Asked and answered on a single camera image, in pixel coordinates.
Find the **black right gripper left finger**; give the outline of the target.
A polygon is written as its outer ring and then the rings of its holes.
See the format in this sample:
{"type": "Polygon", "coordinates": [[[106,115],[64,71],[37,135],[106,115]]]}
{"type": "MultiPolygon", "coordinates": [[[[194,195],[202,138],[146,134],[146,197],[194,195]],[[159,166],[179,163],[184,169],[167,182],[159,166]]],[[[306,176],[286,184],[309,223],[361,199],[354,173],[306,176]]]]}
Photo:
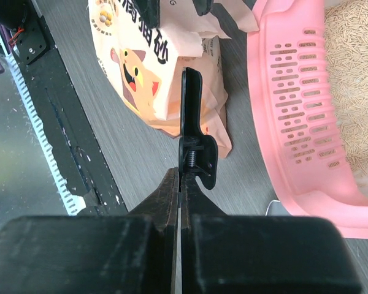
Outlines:
{"type": "Polygon", "coordinates": [[[0,230],[0,293],[174,293],[179,172],[125,216],[25,216],[0,230]]]}

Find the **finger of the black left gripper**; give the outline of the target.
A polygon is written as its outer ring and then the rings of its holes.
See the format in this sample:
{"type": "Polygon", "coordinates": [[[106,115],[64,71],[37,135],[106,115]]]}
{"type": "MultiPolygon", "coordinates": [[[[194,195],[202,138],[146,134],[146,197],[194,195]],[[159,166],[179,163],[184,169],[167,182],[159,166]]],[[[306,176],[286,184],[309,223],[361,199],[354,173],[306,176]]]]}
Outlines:
{"type": "Polygon", "coordinates": [[[160,27],[160,0],[138,0],[137,6],[140,16],[149,28],[160,27]]]}
{"type": "Polygon", "coordinates": [[[213,6],[214,0],[193,0],[196,12],[199,16],[207,15],[213,6]]]}

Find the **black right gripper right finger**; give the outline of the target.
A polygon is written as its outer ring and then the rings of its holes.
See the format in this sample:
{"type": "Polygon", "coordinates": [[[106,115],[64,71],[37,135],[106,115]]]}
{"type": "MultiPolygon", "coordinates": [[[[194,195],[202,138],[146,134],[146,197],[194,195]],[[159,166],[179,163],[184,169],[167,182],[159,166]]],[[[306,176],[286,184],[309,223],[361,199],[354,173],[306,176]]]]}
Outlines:
{"type": "Polygon", "coordinates": [[[342,235],[318,217],[232,216],[184,174],[183,293],[360,293],[342,235]]]}

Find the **pink cat litter bag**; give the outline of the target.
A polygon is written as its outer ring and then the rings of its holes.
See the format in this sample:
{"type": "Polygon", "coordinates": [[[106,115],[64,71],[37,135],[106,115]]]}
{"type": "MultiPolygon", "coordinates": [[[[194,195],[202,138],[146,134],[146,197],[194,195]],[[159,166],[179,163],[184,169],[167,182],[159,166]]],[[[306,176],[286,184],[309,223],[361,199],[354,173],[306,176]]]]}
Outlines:
{"type": "Polygon", "coordinates": [[[88,8],[96,57],[123,103],[150,127],[178,137],[182,70],[199,71],[201,130],[226,157],[232,149],[220,51],[226,33],[218,18],[198,15],[192,1],[161,1],[160,26],[149,28],[134,1],[90,1],[88,8]]]}

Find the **black bag clip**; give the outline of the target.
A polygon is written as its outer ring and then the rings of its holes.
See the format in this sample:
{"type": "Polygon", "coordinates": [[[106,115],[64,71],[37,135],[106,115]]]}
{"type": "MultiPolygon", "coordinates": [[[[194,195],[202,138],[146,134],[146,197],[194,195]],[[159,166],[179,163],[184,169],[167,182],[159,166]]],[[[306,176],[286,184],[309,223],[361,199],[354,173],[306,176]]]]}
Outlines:
{"type": "Polygon", "coordinates": [[[202,75],[186,67],[182,72],[180,107],[180,140],[178,170],[180,175],[192,174],[211,190],[217,179],[218,146],[211,135],[201,130],[202,75]]]}

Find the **metal litter scoop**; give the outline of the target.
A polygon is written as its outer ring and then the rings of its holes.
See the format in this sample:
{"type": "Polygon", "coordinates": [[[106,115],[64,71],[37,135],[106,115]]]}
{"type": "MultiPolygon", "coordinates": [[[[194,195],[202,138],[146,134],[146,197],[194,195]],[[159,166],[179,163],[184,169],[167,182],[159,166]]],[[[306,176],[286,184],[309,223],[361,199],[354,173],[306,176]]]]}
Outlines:
{"type": "Polygon", "coordinates": [[[266,216],[289,216],[289,212],[279,200],[272,200],[267,206],[266,216]]]}

